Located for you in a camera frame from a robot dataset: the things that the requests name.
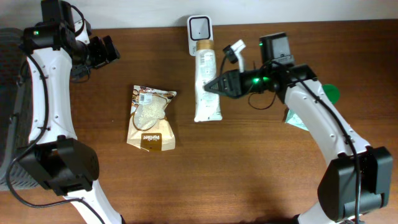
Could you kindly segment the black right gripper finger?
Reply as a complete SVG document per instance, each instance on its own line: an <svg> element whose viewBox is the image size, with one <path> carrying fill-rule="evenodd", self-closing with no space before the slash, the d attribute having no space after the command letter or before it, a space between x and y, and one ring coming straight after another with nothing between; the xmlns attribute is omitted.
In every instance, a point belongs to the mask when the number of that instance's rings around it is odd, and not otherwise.
<svg viewBox="0 0 398 224"><path fill-rule="evenodd" d="M220 89L223 88L223 80L222 80L221 77L216 77L214 80L212 80L212 81L210 81L208 83L211 83L211 84L218 83L220 85Z"/></svg>
<svg viewBox="0 0 398 224"><path fill-rule="evenodd" d="M222 93L223 91L220 89L220 85L218 83L208 83L204 86L204 90L210 93Z"/></svg>

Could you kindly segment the teal wipes packet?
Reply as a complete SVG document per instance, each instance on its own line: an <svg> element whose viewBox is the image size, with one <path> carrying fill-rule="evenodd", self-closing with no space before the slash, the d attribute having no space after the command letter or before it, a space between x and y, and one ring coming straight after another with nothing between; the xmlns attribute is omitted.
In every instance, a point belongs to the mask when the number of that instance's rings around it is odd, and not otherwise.
<svg viewBox="0 0 398 224"><path fill-rule="evenodd" d="M295 126L296 128L300 128L302 130L308 131L306 125L304 125L303 121L299 118L299 116L292 110L288 110L285 123Z"/></svg>

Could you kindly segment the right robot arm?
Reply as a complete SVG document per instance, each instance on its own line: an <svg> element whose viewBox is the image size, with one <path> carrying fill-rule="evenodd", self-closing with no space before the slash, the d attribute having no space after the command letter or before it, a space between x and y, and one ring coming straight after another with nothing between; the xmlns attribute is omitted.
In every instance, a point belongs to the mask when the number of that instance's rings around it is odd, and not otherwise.
<svg viewBox="0 0 398 224"><path fill-rule="evenodd" d="M246 70L238 41L224 49L239 67L220 74L204 89L238 99L265 91L293 110L307 127L327 164L317 188L317 203L292 223L359 223L361 215L387 206L393 158L385 147L372 147L340 115L314 71L296 65L287 34L259 39L262 65Z"/></svg>

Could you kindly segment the green lid jar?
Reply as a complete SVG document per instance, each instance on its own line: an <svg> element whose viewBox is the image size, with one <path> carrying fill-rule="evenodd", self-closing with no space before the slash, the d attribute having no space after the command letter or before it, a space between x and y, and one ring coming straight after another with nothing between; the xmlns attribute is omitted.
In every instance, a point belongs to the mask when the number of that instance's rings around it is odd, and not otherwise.
<svg viewBox="0 0 398 224"><path fill-rule="evenodd" d="M326 84L326 85L323 85L322 88L332 104L335 104L338 102L338 100L340 99L340 91L336 86L334 86L332 84Z"/></svg>

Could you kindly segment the beige grain pouch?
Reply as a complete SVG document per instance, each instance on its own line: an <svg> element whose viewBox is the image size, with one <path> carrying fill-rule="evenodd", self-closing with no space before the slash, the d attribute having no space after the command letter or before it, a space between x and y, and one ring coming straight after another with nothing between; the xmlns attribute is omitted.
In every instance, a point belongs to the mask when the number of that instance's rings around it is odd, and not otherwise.
<svg viewBox="0 0 398 224"><path fill-rule="evenodd" d="M175 135L165 109L176 96L175 91L135 85L131 100L127 143L148 152L174 149Z"/></svg>

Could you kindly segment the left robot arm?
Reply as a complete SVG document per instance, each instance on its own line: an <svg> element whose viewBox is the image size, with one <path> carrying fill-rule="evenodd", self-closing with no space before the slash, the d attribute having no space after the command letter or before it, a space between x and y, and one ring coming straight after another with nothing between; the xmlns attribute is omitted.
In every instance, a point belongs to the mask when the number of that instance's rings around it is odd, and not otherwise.
<svg viewBox="0 0 398 224"><path fill-rule="evenodd" d="M29 145L14 159L46 190L72 204L87 223L123 223L100 183L95 151L77 139L70 84L120 58L110 37L94 37L86 19L66 1L42 1L42 21L22 35L33 97Z"/></svg>

